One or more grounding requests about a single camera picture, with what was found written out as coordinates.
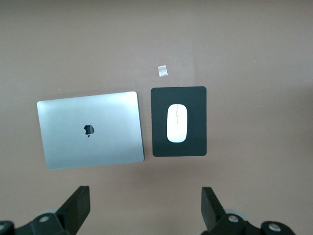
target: table surface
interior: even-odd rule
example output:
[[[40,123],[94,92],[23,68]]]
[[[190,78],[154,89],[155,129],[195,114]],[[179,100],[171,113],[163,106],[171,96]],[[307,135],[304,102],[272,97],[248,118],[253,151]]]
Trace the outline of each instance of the table surface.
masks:
[[[158,66],[168,76],[159,77]],[[90,186],[79,235],[199,235],[201,188],[310,234],[312,1],[1,1],[0,220]],[[207,88],[207,154],[152,155],[153,87]],[[47,170],[39,100],[136,91],[145,161]]]

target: laptop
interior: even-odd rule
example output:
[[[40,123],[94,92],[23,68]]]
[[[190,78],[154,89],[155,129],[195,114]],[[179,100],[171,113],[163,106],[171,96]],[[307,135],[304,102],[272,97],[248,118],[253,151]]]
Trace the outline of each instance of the laptop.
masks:
[[[48,169],[144,160],[136,92],[37,103]]]

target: mouse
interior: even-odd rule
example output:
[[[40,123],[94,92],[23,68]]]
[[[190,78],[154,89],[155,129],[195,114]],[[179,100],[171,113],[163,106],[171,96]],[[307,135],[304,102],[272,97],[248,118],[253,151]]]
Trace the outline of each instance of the mouse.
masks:
[[[167,110],[167,139],[181,143],[187,137],[187,108],[182,104],[172,104]]]

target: laptop lid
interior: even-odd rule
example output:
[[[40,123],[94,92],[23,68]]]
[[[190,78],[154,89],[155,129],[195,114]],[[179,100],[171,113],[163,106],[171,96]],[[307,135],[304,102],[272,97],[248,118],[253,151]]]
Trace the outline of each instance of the laptop lid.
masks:
[[[136,92],[39,101],[48,169],[144,160]]]

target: wireless mouse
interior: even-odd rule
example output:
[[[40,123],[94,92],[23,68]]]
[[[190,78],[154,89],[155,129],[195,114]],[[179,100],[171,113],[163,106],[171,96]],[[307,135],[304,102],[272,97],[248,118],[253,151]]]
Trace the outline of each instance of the wireless mouse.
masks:
[[[180,143],[187,136],[187,108],[182,104],[172,104],[167,111],[167,139]]]

